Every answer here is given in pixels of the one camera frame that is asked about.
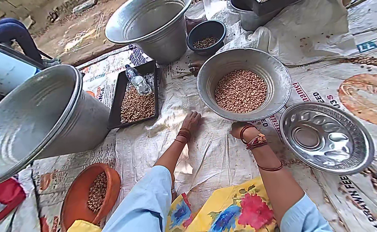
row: wall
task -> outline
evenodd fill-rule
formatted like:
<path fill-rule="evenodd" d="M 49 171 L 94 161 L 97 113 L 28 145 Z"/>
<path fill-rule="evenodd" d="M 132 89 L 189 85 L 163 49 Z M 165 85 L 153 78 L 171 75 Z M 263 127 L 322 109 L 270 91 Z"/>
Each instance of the wall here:
<path fill-rule="evenodd" d="M 0 18 L 24 19 L 49 1 L 53 0 L 0 0 Z"/>

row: terracotta bowl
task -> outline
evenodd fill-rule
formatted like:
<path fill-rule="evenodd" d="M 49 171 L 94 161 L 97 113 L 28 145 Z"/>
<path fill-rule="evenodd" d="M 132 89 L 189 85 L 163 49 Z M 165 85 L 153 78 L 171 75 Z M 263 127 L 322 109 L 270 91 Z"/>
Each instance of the terracotta bowl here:
<path fill-rule="evenodd" d="M 107 191 L 100 211 L 94 213 L 88 208 L 89 189 L 100 173 L 106 173 Z M 75 220 L 85 220 L 98 224 L 114 207 L 120 193 L 120 176 L 118 172 L 105 163 L 94 163 L 86 167 L 72 182 L 61 209 L 61 229 L 63 232 Z"/>

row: metal basin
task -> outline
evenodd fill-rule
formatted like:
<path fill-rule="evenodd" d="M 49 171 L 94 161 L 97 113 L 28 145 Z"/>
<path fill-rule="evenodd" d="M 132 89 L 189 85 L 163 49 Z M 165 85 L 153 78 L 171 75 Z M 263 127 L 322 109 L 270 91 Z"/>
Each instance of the metal basin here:
<path fill-rule="evenodd" d="M 244 0 L 230 0 L 231 7 L 240 14 L 241 27 L 246 31 L 255 31 L 258 27 L 264 26 L 283 9 L 275 9 L 272 12 L 259 16 L 247 4 L 248 2 Z"/>
<path fill-rule="evenodd" d="M 135 44 L 160 64 L 187 50 L 184 13 L 191 0 L 129 0 L 106 25 L 106 37 L 120 45 Z"/>
<path fill-rule="evenodd" d="M 252 71 L 266 83 L 266 99 L 259 108 L 248 113 L 233 113 L 217 105 L 217 83 L 234 70 Z M 253 48 L 235 48 L 218 53 L 203 64 L 197 76 L 197 90 L 204 104 L 219 116 L 234 121 L 250 122 L 273 115 L 286 104 L 291 88 L 286 67 L 268 53 Z"/>
<path fill-rule="evenodd" d="M 45 69 L 0 102 L 0 182 L 32 160 L 87 151 L 107 135 L 109 108 L 70 65 Z"/>
<path fill-rule="evenodd" d="M 372 138 L 353 116 L 325 103 L 301 102 L 280 118 L 286 145 L 309 166 L 338 175 L 365 169 L 375 153 Z"/>

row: bracelet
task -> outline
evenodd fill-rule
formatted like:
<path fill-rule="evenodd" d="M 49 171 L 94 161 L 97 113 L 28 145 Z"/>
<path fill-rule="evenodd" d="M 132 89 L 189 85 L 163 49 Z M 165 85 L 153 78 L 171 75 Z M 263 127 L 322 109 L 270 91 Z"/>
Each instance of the bracelet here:
<path fill-rule="evenodd" d="M 254 127 L 254 128 L 255 128 L 255 126 L 253 126 L 252 124 L 248 124 L 248 125 L 245 125 L 245 126 L 241 129 L 241 131 L 240 131 L 240 140 L 241 140 L 244 144 L 247 144 L 247 142 L 243 139 L 243 133 L 244 133 L 244 131 L 245 131 L 247 128 L 250 128 L 250 127 Z"/>
<path fill-rule="evenodd" d="M 262 169 L 262 170 L 269 171 L 269 172 L 274 172 L 274 171 L 279 171 L 280 169 L 283 168 L 283 163 L 282 163 L 282 161 L 280 161 L 280 163 L 281 163 L 281 165 L 280 165 L 280 167 L 278 167 L 278 168 L 262 168 L 262 167 L 260 167 L 259 165 L 257 165 L 257 166 L 258 166 L 260 169 Z"/>
<path fill-rule="evenodd" d="M 252 139 L 250 142 L 246 144 L 246 149 L 252 150 L 256 147 L 261 147 L 264 145 L 267 145 L 267 140 L 264 134 L 260 133 L 257 135 L 257 137 L 255 137 L 254 139 Z"/>
<path fill-rule="evenodd" d="M 177 138 L 175 139 L 176 141 L 181 142 L 181 143 L 188 143 L 190 141 L 190 138 L 191 138 L 191 133 L 188 129 L 181 128 L 180 131 L 177 133 L 177 136 L 182 136 L 182 137 L 186 138 L 187 142 L 180 141 Z"/>
<path fill-rule="evenodd" d="M 174 139 L 174 140 L 177 141 L 177 142 L 180 142 L 180 143 L 187 143 L 187 142 L 184 142 L 184 141 L 180 141 L 180 140 L 178 140 L 177 138 Z"/>

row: concrete floor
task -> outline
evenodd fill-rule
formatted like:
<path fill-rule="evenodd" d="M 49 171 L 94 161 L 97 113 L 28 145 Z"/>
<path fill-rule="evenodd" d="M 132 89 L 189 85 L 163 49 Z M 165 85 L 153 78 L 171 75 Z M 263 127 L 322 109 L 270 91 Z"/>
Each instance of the concrete floor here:
<path fill-rule="evenodd" d="M 58 57 L 64 64 L 77 66 L 120 46 L 105 37 L 105 25 L 114 11 L 127 0 L 98 2 L 79 16 L 60 19 L 36 36 L 43 52 Z"/>

